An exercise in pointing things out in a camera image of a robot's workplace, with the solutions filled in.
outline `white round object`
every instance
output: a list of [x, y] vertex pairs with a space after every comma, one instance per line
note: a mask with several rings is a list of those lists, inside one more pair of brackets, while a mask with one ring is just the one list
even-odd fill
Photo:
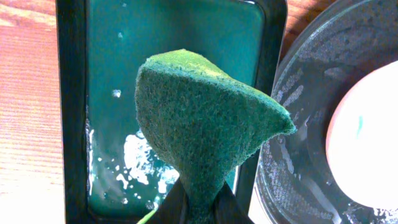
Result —
[[339, 188], [361, 205], [398, 208], [398, 62], [361, 79], [339, 103], [326, 137]]

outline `round black dish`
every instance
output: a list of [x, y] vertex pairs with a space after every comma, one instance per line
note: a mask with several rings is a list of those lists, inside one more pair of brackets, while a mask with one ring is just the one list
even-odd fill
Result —
[[362, 77], [396, 60], [396, 0], [337, 1], [298, 37], [272, 91], [298, 131], [264, 144], [257, 171], [257, 194], [273, 223], [398, 223], [398, 210], [350, 200], [335, 183], [325, 154], [326, 131], [342, 97]]

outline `dark plate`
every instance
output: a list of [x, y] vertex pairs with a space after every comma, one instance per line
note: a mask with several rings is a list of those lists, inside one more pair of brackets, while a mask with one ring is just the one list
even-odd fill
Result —
[[277, 70], [272, 97], [291, 112], [298, 132], [263, 145], [257, 170], [257, 193], [274, 223], [398, 223], [398, 211], [350, 200], [325, 155], [326, 130], [342, 97], [396, 60], [396, 0], [335, 2], [295, 41]]
[[[142, 166], [124, 159], [125, 145], [142, 140], [134, 87], [147, 57], [185, 48], [270, 94], [286, 13], [284, 0], [57, 1], [67, 223], [134, 223], [173, 184], [158, 191], [171, 168], [153, 152], [141, 180]], [[235, 183], [246, 213], [257, 158]]]

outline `wooden table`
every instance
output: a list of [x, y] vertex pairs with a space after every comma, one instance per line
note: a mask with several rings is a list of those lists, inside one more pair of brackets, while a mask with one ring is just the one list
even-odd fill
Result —
[[[282, 55], [335, 0], [288, 0]], [[55, 0], [0, 0], [0, 223], [63, 223]]]

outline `green scouring pad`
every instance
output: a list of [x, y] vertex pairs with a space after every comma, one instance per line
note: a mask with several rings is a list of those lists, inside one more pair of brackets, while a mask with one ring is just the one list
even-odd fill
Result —
[[211, 206], [228, 173], [264, 141], [295, 131], [272, 98], [184, 49], [146, 60], [135, 99], [148, 143], [180, 173], [190, 223], [212, 223]]

